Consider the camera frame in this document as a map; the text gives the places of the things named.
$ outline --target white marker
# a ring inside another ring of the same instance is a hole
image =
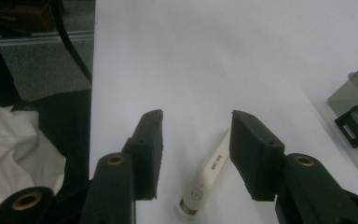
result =
[[[230,131],[228,130],[219,147],[212,156],[202,164],[200,171],[176,204],[176,208],[182,216],[192,219],[202,208],[214,181],[229,157],[229,139]]]

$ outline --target gray floor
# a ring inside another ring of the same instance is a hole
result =
[[[63,1],[67,31],[94,29],[94,1]],[[75,48],[92,72],[93,40],[76,41]],[[67,91],[90,89],[62,43],[0,47],[23,100]]]

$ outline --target white cloth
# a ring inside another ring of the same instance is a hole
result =
[[[63,157],[38,128],[37,112],[0,107],[0,203],[30,187],[57,193],[63,182]]]

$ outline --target white table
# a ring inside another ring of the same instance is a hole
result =
[[[138,223],[187,223],[174,213],[231,111],[256,115],[286,153],[320,160],[358,194],[358,169],[327,98],[358,69],[358,1],[98,0],[90,173],[122,149],[143,113],[164,111],[158,198]],[[277,223],[251,200],[231,161],[193,223]]]

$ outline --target black cable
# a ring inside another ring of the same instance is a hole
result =
[[[84,64],[83,60],[81,59],[80,55],[77,53],[74,45],[72,44],[71,39],[69,38],[68,34],[66,33],[66,29],[65,29],[65,26],[63,25],[63,21],[62,21],[62,15],[61,15],[61,11],[60,11],[60,3],[61,3],[61,0],[51,0],[50,1],[51,14],[53,16],[53,19],[54,19],[54,22],[56,25],[56,29],[58,31],[58,34],[60,35],[62,43],[65,45],[69,54],[71,54],[72,58],[75,60],[77,66],[83,72],[84,76],[89,81],[89,83],[91,83],[92,82],[91,72],[88,69],[88,67]]]

